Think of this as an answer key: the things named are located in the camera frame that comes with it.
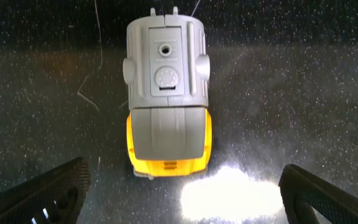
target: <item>yellow bumper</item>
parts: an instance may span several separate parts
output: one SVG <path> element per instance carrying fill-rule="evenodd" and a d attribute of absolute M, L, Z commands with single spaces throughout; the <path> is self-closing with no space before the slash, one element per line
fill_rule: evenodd
<path fill-rule="evenodd" d="M 129 114 L 127 118 L 127 146 L 129 159 L 135 172 L 148 174 L 152 177 L 170 177 L 190 175 L 205 170 L 211 157 L 212 148 L 212 120 L 207 109 L 205 109 L 205 120 L 204 153 L 202 157 L 177 161 L 145 161 L 135 157 L 132 120 L 131 114 Z"/>

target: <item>speckled surface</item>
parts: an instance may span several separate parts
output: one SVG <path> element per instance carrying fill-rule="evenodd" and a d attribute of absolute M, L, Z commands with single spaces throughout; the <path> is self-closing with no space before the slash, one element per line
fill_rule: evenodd
<path fill-rule="evenodd" d="M 358 197 L 358 1 L 201 1 L 209 171 L 133 176 L 120 107 L 126 25 L 152 6 L 191 14 L 195 4 L 98 1 L 98 70 L 93 1 L 0 1 L 0 191 L 82 156 L 92 185 L 78 223 L 286 223 L 273 184 L 288 163 Z M 99 112 L 76 94 L 90 73 L 82 93 Z"/>

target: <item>dark background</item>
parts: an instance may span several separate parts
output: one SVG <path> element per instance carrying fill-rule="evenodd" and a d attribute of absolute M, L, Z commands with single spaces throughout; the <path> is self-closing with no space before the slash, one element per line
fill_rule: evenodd
<path fill-rule="evenodd" d="M 128 23 L 150 7 L 190 15 L 196 1 L 97 4 L 100 70 L 92 0 L 0 1 L 0 191 L 83 156 L 92 186 L 78 223 L 190 222 L 180 193 L 199 177 L 134 177 L 120 106 Z M 278 182 L 294 163 L 358 197 L 358 1 L 201 0 L 194 16 L 211 59 L 207 176 L 232 166 Z M 89 74 L 81 92 L 100 112 L 76 95 Z"/>

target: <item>yellow toy cab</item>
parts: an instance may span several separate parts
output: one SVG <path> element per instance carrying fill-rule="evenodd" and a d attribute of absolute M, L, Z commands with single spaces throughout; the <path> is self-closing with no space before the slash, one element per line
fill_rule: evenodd
<path fill-rule="evenodd" d="M 132 21 L 127 27 L 128 155 L 139 177 L 206 172 L 212 145 L 208 113 L 209 57 L 204 25 L 178 15 Z"/>

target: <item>toy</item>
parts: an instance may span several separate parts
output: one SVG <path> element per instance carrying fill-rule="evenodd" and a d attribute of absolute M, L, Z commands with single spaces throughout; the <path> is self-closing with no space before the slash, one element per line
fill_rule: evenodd
<path fill-rule="evenodd" d="M 139 177 L 206 172 L 212 144 L 209 57 L 203 24 L 190 16 L 156 16 L 127 27 L 123 62 L 130 115 L 128 155 Z"/>

